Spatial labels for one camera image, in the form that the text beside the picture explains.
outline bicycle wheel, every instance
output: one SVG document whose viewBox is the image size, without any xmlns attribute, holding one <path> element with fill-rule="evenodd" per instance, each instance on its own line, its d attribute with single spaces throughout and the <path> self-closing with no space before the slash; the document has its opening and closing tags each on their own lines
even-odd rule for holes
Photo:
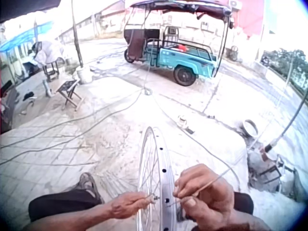
<svg viewBox="0 0 308 231">
<path fill-rule="evenodd" d="M 176 205 L 168 206 L 175 202 L 173 189 L 174 177 L 164 138 L 158 128 L 148 127 L 141 149 L 138 191 L 157 200 L 138 212 L 137 231 L 176 230 Z"/>
</svg>

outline metal bowl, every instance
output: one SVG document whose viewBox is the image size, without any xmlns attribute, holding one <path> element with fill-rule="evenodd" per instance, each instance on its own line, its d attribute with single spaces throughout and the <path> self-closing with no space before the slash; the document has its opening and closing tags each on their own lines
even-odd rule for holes
<svg viewBox="0 0 308 231">
<path fill-rule="evenodd" d="M 243 129 L 248 136 L 253 138 L 257 138 L 259 136 L 258 128 L 251 119 L 246 119 L 243 121 Z"/>
</svg>

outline paved floor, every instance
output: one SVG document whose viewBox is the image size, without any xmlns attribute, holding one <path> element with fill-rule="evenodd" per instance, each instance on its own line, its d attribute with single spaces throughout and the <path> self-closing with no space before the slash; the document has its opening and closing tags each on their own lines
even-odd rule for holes
<svg viewBox="0 0 308 231">
<path fill-rule="evenodd" d="M 185 115 L 189 126 L 195 130 L 192 137 L 211 153 L 229 165 L 235 163 L 239 156 L 244 156 L 234 168 L 240 184 L 231 172 L 225 178 L 235 190 L 240 189 L 253 197 L 256 216 L 275 230 L 287 229 L 304 205 L 281 194 L 248 188 L 246 144 L 239 129 L 244 118 L 257 114 L 260 115 L 258 118 L 268 119 L 267 113 L 277 97 L 274 97 L 273 87 L 269 90 L 274 94 L 272 101 L 270 96 L 256 89 L 256 85 L 267 86 L 266 79 L 255 80 L 251 73 L 244 73 L 244 79 L 235 74 L 233 77 L 228 73 L 228 69 L 233 67 L 225 64 L 216 79 L 197 81 L 193 86 L 184 88 L 173 82 L 168 71 L 153 70 L 147 74 L 146 67 L 127 64 L 122 53 L 109 55 L 110 51 L 104 52 L 108 50 L 106 46 L 111 45 L 113 49 L 123 50 L 119 48 L 121 41 L 97 40 L 94 43 L 101 45 L 102 50 L 98 52 L 108 59 L 100 64 L 94 62 L 100 69 L 96 78 L 101 79 L 77 88 L 81 95 L 87 96 L 80 110 L 74 112 L 72 107 L 68 107 L 62 111 L 62 101 L 55 96 L 49 101 L 46 113 L 1 136 L 0 205 L 1 213 L 5 213 L 10 225 L 16 229 L 23 227 L 29 222 L 27 206 L 33 198 L 64 190 L 76 183 L 84 171 L 95 176 L 106 201 L 119 193 L 136 190 L 141 133 L 147 126 L 161 129 L 175 178 L 182 170 L 197 163 L 205 163 L 217 173 L 223 172 L 226 166 L 181 132 L 171 120 Z M 93 52 L 89 52 L 93 50 L 92 46 L 90 42 L 81 45 L 85 62 L 95 60 Z M 245 72 L 240 68 L 235 71 Z M 145 78 L 146 87 L 153 94 L 142 94 L 136 101 Z M 295 103 L 290 106 L 289 114 L 298 103 L 295 95 L 292 99 Z M 302 117 L 307 118 L 307 108 L 303 112 Z M 208 115 L 215 115 L 215 119 L 208 118 Z M 63 124 L 72 119 L 75 121 Z M 305 123 L 304 119 L 297 121 L 300 126 L 305 126 Z M 27 141 L 21 141 L 36 134 Z M 304 155 L 299 156 L 295 158 L 298 164 L 305 159 Z M 135 222 L 133 219 L 111 220 L 102 225 L 108 226 L 109 230 L 123 227 L 134 230 Z M 189 226 L 183 224 L 181 228 L 189 230 Z"/>
</svg>

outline hand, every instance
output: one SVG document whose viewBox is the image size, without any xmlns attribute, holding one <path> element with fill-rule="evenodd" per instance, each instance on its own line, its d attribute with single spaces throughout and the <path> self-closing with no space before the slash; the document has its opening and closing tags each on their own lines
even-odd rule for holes
<svg viewBox="0 0 308 231">
<path fill-rule="evenodd" d="M 126 192 L 109 203 L 111 218 L 126 219 L 135 215 L 139 209 L 145 209 L 151 203 L 151 198 L 143 192 Z"/>
<path fill-rule="evenodd" d="M 234 191 L 224 178 L 202 190 L 197 198 L 191 196 L 217 177 L 206 165 L 199 164 L 183 171 L 175 182 L 173 195 L 181 199 L 182 208 L 201 231 L 218 230 L 231 222 Z"/>
</svg>

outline blue tarp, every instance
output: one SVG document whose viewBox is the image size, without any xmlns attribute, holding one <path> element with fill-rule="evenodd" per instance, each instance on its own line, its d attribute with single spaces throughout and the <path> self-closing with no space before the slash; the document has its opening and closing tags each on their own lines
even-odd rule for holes
<svg viewBox="0 0 308 231">
<path fill-rule="evenodd" d="M 38 34 L 45 34 L 52 28 L 53 22 L 47 22 L 41 25 L 38 25 Z M 35 37 L 34 28 L 27 30 L 20 35 L 15 36 L 13 39 L 3 43 L 0 46 L 0 52 L 7 52 L 14 47 L 20 46 L 25 42 L 30 42 Z"/>
</svg>

